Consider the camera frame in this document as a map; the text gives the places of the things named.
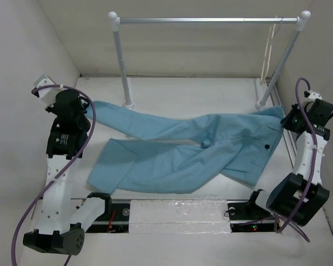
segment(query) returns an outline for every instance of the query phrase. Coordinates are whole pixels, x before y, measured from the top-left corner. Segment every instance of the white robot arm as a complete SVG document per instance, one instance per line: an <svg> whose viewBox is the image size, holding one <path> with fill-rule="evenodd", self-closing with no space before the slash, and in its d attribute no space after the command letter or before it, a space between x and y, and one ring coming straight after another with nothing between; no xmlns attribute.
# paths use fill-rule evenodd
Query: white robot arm
<svg viewBox="0 0 333 266"><path fill-rule="evenodd" d="M333 104L323 101L320 94L306 91L305 97L306 101L302 105L306 109L311 104L306 113L315 130L317 145L314 144L314 139L298 105L293 105L281 124L285 129L297 134L294 169L280 184L274 184L271 181L266 186L263 184L255 201L261 208L288 218L304 192L311 168L314 168L309 191L292 218L292 221L300 226L306 225L329 198L329 191L322 187L320 169L323 151L330 138L330 130L325 125L333 117ZM314 164L312 163L313 149L316 149Z"/></svg>
<svg viewBox="0 0 333 266"><path fill-rule="evenodd" d="M36 88L54 82L43 75ZM111 198L105 193L91 193L80 209L71 213L70 198L74 176L81 158L62 174L55 175L80 150L90 129L85 117L88 104L73 90L51 88L36 94L57 115L47 145L47 178L55 184L44 194L42 210L32 232L24 235L23 244L39 252L77 255L84 243L85 231L100 216L110 215Z"/></svg>

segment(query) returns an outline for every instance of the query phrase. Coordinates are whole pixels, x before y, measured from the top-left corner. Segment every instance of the clothing rack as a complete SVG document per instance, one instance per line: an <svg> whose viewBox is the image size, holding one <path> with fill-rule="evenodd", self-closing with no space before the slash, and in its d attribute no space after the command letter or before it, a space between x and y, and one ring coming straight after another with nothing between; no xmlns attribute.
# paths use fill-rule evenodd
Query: clothing rack
<svg viewBox="0 0 333 266"><path fill-rule="evenodd" d="M119 27L120 25L126 24L177 24L177 23L187 23L187 24L296 24L294 33L292 34L289 43L281 57L279 64L276 67L276 70L271 78L268 88L263 94L258 95L259 101L255 104L255 107L258 110L265 109L266 101L270 96L272 89L277 82L282 69L285 66L285 63L295 45L297 38L300 35L300 32L304 29L304 26L307 20L311 17L309 11L301 12L300 16L297 18L120 18L115 12L110 12L108 17L111 22L113 37L115 41L115 47L117 52L119 69L121 72L122 86L124 90L125 103L124 106L128 108L133 107L133 101L131 100L129 93L129 85L126 75L126 68L124 65L121 41L119 36Z"/></svg>

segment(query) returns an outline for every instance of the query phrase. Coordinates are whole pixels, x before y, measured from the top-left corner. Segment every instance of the light blue pants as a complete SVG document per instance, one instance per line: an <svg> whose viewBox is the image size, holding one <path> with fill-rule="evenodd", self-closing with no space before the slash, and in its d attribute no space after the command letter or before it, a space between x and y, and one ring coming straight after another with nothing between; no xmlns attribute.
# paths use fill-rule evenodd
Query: light blue pants
<svg viewBox="0 0 333 266"><path fill-rule="evenodd" d="M97 190L192 193L218 173L254 186L282 136L282 107L177 120L101 101L97 121L138 140L110 139L88 178ZM193 140L198 145L163 143Z"/></svg>

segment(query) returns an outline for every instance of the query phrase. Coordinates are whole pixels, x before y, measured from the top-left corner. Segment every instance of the white wall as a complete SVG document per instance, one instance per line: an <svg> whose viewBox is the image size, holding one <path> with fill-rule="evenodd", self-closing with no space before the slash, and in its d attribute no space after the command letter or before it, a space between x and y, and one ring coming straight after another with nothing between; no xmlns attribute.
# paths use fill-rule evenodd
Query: white wall
<svg viewBox="0 0 333 266"><path fill-rule="evenodd" d="M44 184L53 117L31 95L44 73L68 85L79 76L36 0L0 0L0 266L11 264L14 228Z"/></svg>
<svg viewBox="0 0 333 266"><path fill-rule="evenodd" d="M307 78L312 89L320 92L326 101L333 103L333 0L314 0L310 10L312 17L277 83L287 110L295 102L294 87L301 76ZM333 230L333 119L328 128L331 129L331 139L325 150L321 177L331 192L325 209Z"/></svg>
<svg viewBox="0 0 333 266"><path fill-rule="evenodd" d="M83 74L119 74L107 14L121 17L297 17L312 0L39 0ZM129 75L259 77L266 25L123 25ZM293 25L276 36L274 70Z"/></svg>

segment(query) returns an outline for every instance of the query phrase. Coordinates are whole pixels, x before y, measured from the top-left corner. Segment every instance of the white platform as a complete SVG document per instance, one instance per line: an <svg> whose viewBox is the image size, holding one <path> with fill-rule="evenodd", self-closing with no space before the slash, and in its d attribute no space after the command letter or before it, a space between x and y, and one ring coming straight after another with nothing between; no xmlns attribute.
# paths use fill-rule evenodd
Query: white platform
<svg viewBox="0 0 333 266"><path fill-rule="evenodd" d="M249 113L255 111L256 102L254 79L197 79L197 78L132 78L132 98L135 111L153 115L186 119L199 115L232 112ZM119 78L80 78L77 88L86 92L93 100L109 101L121 105L123 89ZM124 139L121 133L102 125L97 125L91 143L83 154L75 179L73 198L86 198L93 190L86 184L87 177L98 155L110 137ZM280 182L292 170L291 154L287 147L291 143L285 139L279 143L269 164L265 168L257 187L264 182ZM253 190L231 179L218 175L201 189L188 195L147 194L117 190L113 199L246 199ZM228 233L221 232L192 234L180 228L190 221L182 219L172 209L171 217L165 223L160 218L166 208L165 202L145 204L143 209L131 207L130 219L138 223L143 218L143 226L134 227L128 234L87 234L81 254L72 258L69 265L332 265L333 237L323 211L304 227L311 239L306 243L291 228L275 233ZM210 215L199 212L198 215ZM221 222L220 218L207 220ZM177 229L170 226L180 223ZM224 221L220 225L228 227ZM63 265L66 256L40 254L24 249L20 266Z"/></svg>

